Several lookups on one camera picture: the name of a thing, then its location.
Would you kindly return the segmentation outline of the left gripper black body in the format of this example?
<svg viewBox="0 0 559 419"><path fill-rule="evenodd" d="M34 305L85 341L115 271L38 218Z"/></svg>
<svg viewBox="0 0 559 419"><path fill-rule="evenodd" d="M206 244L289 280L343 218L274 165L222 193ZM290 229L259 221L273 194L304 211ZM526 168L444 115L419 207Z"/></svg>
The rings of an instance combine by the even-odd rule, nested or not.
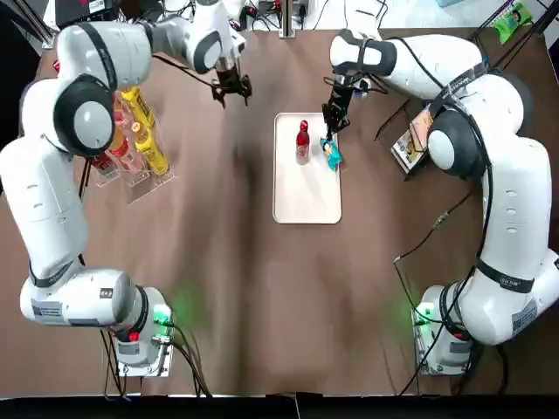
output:
<svg viewBox="0 0 559 419"><path fill-rule="evenodd" d="M238 68L217 70L217 86L222 91L238 91L241 88Z"/></svg>

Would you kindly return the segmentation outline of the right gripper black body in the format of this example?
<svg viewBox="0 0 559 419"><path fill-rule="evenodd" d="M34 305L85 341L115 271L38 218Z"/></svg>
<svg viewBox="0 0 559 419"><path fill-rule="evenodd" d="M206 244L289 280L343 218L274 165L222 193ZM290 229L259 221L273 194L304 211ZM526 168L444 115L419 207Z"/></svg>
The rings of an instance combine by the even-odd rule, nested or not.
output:
<svg viewBox="0 0 559 419"><path fill-rule="evenodd" d="M334 83L328 99L331 113L346 113L352 99L352 87Z"/></svg>

